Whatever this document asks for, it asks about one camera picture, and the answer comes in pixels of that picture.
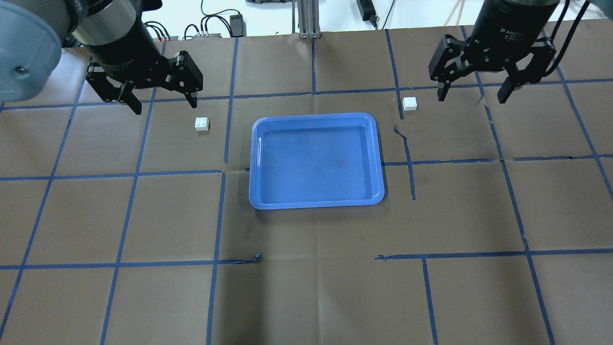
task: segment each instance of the power adapter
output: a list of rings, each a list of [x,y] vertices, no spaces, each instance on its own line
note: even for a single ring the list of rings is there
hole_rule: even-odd
[[[232,29],[232,37],[245,37],[246,26],[242,14],[230,16],[230,29]]]
[[[375,28],[377,27],[377,11],[373,0],[357,0],[357,8],[363,21],[369,21]]]

